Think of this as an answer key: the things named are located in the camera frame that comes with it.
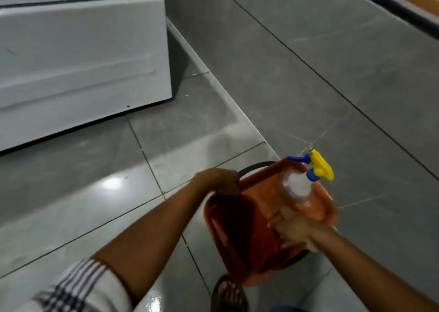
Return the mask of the person's right hand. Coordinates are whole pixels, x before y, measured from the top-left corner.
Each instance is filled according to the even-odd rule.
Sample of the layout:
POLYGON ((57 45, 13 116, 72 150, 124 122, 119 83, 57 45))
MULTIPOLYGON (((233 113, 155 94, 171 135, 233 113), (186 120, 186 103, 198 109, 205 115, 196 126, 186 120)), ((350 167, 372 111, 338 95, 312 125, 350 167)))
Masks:
POLYGON ((304 244, 311 252, 319 252, 314 236, 327 226, 292 208, 283 206, 268 219, 267 227, 281 238, 280 249, 304 244))

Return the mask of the person's left hand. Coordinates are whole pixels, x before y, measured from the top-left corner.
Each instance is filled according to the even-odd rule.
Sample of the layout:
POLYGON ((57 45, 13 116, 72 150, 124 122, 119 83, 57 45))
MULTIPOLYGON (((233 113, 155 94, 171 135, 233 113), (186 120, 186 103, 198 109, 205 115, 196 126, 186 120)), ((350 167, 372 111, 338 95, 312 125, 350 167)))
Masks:
POLYGON ((198 172, 192 178, 189 185, 204 197, 211 192, 226 196, 236 196, 241 192, 239 182, 237 171, 211 168, 198 172))

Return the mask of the orange plastic bucket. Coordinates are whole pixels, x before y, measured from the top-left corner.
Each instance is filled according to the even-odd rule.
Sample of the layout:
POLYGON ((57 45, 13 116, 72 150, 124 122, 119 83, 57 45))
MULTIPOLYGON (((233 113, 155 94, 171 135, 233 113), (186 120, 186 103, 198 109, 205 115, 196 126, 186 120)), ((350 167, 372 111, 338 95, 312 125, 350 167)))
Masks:
POLYGON ((306 201, 296 201, 282 188, 290 171, 305 173, 307 166, 292 159, 267 161, 240 171, 237 196, 213 194, 204 206, 204 219, 228 273, 242 286, 257 286, 275 271, 299 262, 310 248, 300 243, 282 249, 282 239, 268 227, 281 206, 290 206, 310 218, 335 226, 338 208, 320 182, 313 182, 306 201))

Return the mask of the person's right forearm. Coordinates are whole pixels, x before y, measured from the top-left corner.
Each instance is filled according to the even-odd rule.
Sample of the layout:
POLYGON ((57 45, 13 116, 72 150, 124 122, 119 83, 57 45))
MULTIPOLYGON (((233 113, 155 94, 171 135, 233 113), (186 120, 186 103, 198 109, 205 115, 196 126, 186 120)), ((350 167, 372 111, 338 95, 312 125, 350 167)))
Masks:
POLYGON ((439 304, 333 229, 313 229, 310 240, 329 259, 369 312, 439 312, 439 304))

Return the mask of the person's left forearm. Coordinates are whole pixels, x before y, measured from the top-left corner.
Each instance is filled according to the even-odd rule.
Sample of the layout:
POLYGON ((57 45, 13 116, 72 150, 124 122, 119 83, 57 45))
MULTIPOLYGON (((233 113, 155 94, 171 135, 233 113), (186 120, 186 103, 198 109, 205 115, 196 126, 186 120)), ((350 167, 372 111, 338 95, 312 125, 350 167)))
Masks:
POLYGON ((164 269, 201 202, 215 186, 192 180, 98 250, 92 259, 121 281, 136 307, 164 269))

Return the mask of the clear spray bottle yellow trigger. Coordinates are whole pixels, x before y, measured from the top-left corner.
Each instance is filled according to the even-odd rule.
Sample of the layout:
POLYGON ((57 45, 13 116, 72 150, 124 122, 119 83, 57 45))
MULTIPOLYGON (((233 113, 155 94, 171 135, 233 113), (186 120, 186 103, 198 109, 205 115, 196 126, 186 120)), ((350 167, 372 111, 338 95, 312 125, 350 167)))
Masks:
POLYGON ((321 178, 332 181, 335 177, 331 165, 315 148, 310 148, 309 152, 303 156, 289 155, 287 159, 312 165, 312 168, 305 172, 289 170, 282 178, 282 187, 290 197, 298 202, 305 202, 309 198, 315 182, 321 178))

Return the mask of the person's foot in sandal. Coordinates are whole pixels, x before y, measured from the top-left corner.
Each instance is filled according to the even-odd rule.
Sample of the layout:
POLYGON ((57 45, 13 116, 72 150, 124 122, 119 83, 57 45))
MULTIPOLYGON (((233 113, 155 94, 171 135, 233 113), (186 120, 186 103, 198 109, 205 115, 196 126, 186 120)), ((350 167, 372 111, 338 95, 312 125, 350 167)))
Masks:
POLYGON ((229 274, 222 275, 213 288, 210 312, 249 312, 243 287, 229 274))

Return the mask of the striped white shirt sleeve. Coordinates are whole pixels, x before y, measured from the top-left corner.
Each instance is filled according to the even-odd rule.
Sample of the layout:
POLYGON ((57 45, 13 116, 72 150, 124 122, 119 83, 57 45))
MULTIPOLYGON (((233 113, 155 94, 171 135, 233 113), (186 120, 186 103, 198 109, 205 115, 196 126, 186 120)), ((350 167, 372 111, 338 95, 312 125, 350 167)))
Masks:
POLYGON ((134 306, 113 271, 84 259, 14 312, 134 312, 134 306))

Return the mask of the white appliance cabinet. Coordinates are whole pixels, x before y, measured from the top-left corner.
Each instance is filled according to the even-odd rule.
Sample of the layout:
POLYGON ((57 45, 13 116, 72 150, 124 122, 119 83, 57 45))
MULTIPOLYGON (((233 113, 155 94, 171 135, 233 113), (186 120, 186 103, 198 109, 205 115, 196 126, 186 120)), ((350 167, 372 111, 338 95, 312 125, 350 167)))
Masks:
POLYGON ((171 97, 165 0, 0 0, 0 152, 171 97))

